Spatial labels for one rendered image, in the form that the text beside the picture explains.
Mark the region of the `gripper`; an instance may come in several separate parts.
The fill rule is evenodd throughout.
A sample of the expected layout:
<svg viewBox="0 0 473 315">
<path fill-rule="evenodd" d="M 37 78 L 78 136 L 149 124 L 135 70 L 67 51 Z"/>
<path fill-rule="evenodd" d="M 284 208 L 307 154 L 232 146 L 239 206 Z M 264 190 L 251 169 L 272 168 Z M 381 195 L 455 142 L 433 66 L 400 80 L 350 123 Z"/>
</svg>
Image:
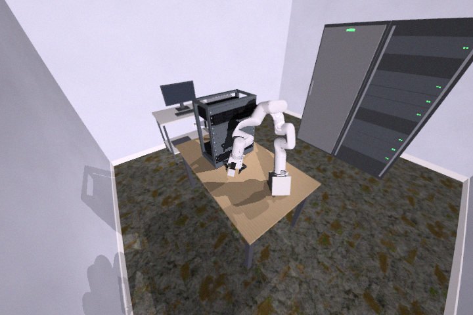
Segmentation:
<svg viewBox="0 0 473 315">
<path fill-rule="evenodd" d="M 244 169 L 247 167 L 245 164 L 242 163 L 242 162 L 243 162 L 243 157 L 242 157 L 241 159 L 233 159 L 233 158 L 231 157 L 231 153 L 230 153 L 229 159 L 223 161 L 223 164 L 224 164 L 224 166 L 225 166 L 225 168 L 226 168 L 226 169 L 225 169 L 226 172 L 227 172 L 227 170 L 228 170 L 228 167 L 231 167 L 232 162 L 235 162 L 235 163 L 236 163 L 236 167 L 235 167 L 235 168 L 236 168 L 236 169 L 239 169 L 238 174 L 240 174 L 241 171 L 244 170 Z M 227 163 L 227 164 L 226 164 L 226 163 Z M 242 167 L 242 166 L 243 166 L 243 167 Z"/>
</svg>

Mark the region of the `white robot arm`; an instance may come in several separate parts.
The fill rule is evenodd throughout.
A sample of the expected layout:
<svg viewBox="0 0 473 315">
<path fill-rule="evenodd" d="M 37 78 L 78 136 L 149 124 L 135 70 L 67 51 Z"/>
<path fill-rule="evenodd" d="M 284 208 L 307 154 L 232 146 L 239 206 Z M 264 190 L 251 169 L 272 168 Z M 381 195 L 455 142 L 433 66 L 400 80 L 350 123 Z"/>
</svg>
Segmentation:
<svg viewBox="0 0 473 315">
<path fill-rule="evenodd" d="M 268 100 L 260 102 L 252 115 L 242 120 L 234 129 L 232 133 L 233 147 L 231 157 L 233 159 L 241 159 L 245 155 L 243 154 L 244 149 L 251 145 L 254 141 L 254 137 L 244 131 L 241 131 L 243 127 L 247 126 L 258 126 L 263 121 L 266 114 L 270 114 L 273 118 L 274 133 L 278 136 L 273 141 L 274 146 L 274 171 L 272 175 L 275 176 L 286 176 L 286 152 L 284 149 L 293 149 L 295 147 L 295 129 L 293 124 L 285 123 L 283 112 L 287 109 L 287 103 L 285 100 Z M 286 137 L 284 137 L 286 136 Z"/>
</svg>

